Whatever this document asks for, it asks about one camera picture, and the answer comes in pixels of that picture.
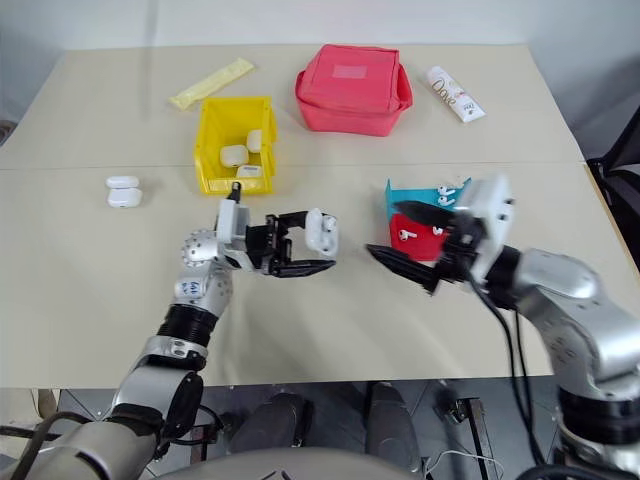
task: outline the wireless earbud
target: wireless earbud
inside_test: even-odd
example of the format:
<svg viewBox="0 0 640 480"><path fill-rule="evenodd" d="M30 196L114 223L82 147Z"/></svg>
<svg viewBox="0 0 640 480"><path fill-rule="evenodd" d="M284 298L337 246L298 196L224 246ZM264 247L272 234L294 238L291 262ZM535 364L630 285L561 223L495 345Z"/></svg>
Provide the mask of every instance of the wireless earbud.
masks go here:
<svg viewBox="0 0 640 480"><path fill-rule="evenodd" d="M438 205L441 205L443 207L448 207L449 205L453 205L455 203L455 201L456 201L455 198L452 198L451 200L449 200L445 196L438 197Z"/></svg>
<svg viewBox="0 0 640 480"><path fill-rule="evenodd" d="M454 193L456 193L455 190L449 190L449 188L446 185L442 185L441 187L438 187L438 195L444 195L449 196L449 195L453 195Z"/></svg>
<svg viewBox="0 0 640 480"><path fill-rule="evenodd" d="M418 238L418 235L408 230L400 230L398 232L398 236L400 237L400 240L403 242L406 242L410 238Z"/></svg>

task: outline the white tube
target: white tube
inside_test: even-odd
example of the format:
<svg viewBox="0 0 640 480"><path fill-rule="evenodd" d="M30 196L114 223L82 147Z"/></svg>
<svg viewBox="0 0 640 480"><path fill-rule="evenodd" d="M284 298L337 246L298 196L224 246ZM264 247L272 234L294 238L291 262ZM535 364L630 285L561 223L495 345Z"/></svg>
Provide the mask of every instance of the white tube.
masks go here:
<svg viewBox="0 0 640 480"><path fill-rule="evenodd" d="M486 115L480 105L441 67L433 67L426 76L431 88L464 123Z"/></svg>

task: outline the yellow packet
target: yellow packet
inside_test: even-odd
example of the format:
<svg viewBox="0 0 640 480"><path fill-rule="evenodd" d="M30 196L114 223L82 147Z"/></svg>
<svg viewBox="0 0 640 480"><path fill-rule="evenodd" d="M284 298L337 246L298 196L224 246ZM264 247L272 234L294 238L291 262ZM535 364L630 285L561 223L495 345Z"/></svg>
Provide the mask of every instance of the yellow packet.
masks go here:
<svg viewBox="0 0 640 480"><path fill-rule="evenodd" d="M214 92L217 92L225 85L237 80L255 67L244 58L236 58L232 63L220 70L212 73L207 78L200 80L195 85L183 90L169 101L180 110L186 110L193 102L202 100Z"/></svg>

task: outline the floor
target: floor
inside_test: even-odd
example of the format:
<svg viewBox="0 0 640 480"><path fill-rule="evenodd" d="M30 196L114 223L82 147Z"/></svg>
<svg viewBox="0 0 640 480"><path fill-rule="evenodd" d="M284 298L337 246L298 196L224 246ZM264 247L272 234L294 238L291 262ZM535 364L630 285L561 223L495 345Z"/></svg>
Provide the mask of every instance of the floor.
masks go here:
<svg viewBox="0 0 640 480"><path fill-rule="evenodd" d="M515 407L509 380L506 378L463 380L407 380L391 382L403 396L416 428L420 453L435 457L449 449L475 452L469 422L454 425L443 421L434 411L436 400L444 392L453 390L457 398L479 397L485 411L485 423L494 457L505 468L504 478L515 478L532 466L522 427ZM555 385L552 377L532 378L536 433L543 451L550 455L556 441L554 422ZM366 382L306 383L283 385L253 385L237 387L207 387L202 403L219 414L223 412L246 415L278 392L298 393L314 404L314 419L306 445L325 446L364 452L365 429L362 411ZM73 410L100 419L107 411L113 390L63 390L60 410ZM198 423L208 423L199 414ZM69 425L58 427L64 431ZM160 461L147 467L143 479L189 465L190 447L172 446ZM208 458L224 455L224 445L211 445ZM461 456L445 456L437 470L435 480L465 480L479 478L477 462Z"/></svg>

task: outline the yellow plastic bin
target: yellow plastic bin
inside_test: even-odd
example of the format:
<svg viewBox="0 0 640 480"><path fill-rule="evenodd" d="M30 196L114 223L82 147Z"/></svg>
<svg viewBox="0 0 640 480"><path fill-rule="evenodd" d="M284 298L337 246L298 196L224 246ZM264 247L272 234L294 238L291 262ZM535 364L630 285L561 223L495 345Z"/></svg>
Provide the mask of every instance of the yellow plastic bin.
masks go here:
<svg viewBox="0 0 640 480"><path fill-rule="evenodd" d="M260 153L249 153L249 165L261 166L262 176L236 178L235 168L220 163L220 149L244 145L249 131L258 129L262 147ZM226 195L233 182L240 182L243 193L271 193L271 177L276 173L271 145L276 133L270 97L205 98L193 152L200 189L209 195Z"/></svg>

